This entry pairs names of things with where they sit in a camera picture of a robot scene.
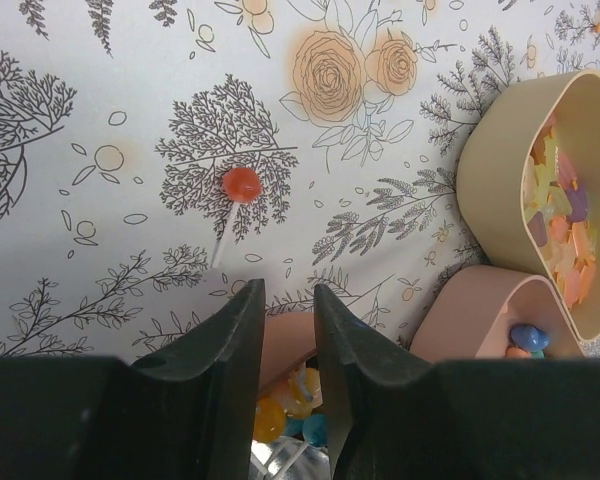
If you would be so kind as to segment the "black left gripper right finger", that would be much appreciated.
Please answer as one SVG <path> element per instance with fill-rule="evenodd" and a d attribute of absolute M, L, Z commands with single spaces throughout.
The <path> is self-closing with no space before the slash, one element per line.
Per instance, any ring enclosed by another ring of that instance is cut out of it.
<path fill-rule="evenodd" d="M 600 359 L 428 363 L 325 285 L 314 330 L 335 479 L 600 479 Z"/>

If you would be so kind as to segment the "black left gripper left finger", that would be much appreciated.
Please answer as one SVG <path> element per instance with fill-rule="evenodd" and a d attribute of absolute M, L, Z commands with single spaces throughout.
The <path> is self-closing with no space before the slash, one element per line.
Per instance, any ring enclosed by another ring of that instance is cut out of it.
<path fill-rule="evenodd" d="M 244 479 L 265 283 L 132 364 L 0 358 L 0 479 Z"/>

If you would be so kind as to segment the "pink lollipop tray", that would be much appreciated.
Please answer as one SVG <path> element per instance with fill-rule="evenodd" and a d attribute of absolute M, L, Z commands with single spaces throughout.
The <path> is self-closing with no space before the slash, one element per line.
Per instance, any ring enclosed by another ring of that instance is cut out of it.
<path fill-rule="evenodd" d="M 265 323 L 253 440 L 294 437 L 327 452 L 314 316 L 284 313 Z"/>

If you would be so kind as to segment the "beige gummy candy tray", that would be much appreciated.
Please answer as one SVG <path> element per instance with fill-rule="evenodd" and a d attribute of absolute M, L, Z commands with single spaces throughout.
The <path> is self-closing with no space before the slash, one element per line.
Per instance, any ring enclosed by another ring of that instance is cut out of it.
<path fill-rule="evenodd" d="M 564 308 L 576 337 L 590 343 L 600 337 L 600 72 L 522 81 L 499 95 L 464 146 L 457 200 L 494 265 L 556 284 L 530 224 L 549 231 L 547 201 L 560 155 L 575 169 L 594 233 L 596 275 L 588 296 Z"/>

